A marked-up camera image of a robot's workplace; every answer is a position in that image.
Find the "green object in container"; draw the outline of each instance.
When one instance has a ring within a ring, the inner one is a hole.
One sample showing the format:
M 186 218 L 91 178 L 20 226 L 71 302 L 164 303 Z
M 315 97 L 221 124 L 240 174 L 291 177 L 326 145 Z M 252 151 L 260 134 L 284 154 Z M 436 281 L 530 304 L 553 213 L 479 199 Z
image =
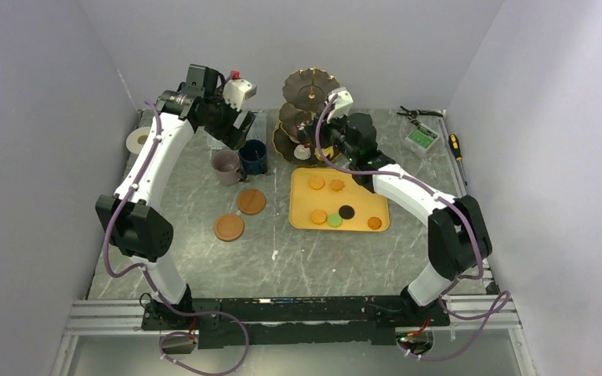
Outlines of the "green object in container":
M 331 227 L 338 227 L 343 224 L 343 217 L 338 213 L 329 214 L 326 222 Z

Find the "gray wall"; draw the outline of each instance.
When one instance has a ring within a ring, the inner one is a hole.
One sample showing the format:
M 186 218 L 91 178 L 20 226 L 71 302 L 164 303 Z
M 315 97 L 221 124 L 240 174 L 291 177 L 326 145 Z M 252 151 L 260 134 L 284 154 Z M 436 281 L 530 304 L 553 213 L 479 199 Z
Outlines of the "gray wall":
M 135 115 L 77 2 L 0 0 L 0 375 L 51 370 Z
M 602 374 L 602 0 L 506 0 L 448 114 L 539 374 Z
M 189 63 L 238 69 L 251 108 L 283 102 L 290 73 L 334 74 L 359 107 L 447 107 L 502 0 L 80 0 L 135 103 Z

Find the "table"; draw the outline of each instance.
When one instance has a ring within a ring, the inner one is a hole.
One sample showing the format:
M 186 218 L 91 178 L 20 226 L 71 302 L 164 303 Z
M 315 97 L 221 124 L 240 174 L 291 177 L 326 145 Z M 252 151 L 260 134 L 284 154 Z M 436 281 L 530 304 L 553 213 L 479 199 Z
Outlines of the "table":
M 456 171 L 448 148 L 436 145 L 422 159 L 402 145 L 413 126 L 395 110 L 359 110 L 370 114 L 380 149 L 413 176 L 436 189 L 456 195 Z M 270 135 L 277 110 L 262 110 L 267 119 L 269 173 L 248 183 L 221 186 L 209 160 L 204 131 L 183 149 L 169 178 L 161 213 L 174 225 L 169 250 L 181 277 L 196 298 L 258 298 L 291 296 L 397 295 L 428 262 L 427 230 L 414 216 L 389 201 L 391 225 L 382 233 L 298 230 L 288 221 L 290 177 L 295 167 L 275 153 Z M 145 111 L 140 126 L 151 124 Z M 419 120 L 441 133 L 437 117 Z M 134 163 L 131 155 L 126 172 Z M 245 189 L 261 190 L 267 206 L 258 215 L 243 215 L 245 231 L 224 243 L 213 234 L 222 214 L 237 212 L 236 197 Z M 130 261 L 110 250 L 112 267 Z M 142 274 L 110 278 L 102 256 L 89 290 L 89 299 L 132 299 L 149 291 Z M 480 281 L 463 280 L 452 294 L 484 294 Z

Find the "tape roll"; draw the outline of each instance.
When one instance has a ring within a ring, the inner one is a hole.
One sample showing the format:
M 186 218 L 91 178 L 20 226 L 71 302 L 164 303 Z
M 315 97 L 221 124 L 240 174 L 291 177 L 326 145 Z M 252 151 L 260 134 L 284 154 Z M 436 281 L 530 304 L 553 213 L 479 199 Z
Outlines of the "tape roll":
M 151 133 L 151 127 L 142 127 L 132 131 L 125 139 L 125 147 L 133 154 L 139 154 Z

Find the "black disc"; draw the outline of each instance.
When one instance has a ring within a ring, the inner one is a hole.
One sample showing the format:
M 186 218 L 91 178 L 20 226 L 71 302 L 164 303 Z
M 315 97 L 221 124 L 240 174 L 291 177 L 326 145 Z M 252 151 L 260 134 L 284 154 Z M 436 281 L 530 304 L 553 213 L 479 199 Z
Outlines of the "black disc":
M 338 209 L 338 214 L 343 219 L 352 219 L 354 218 L 354 208 L 349 205 L 343 205 L 340 207 L 340 209 Z

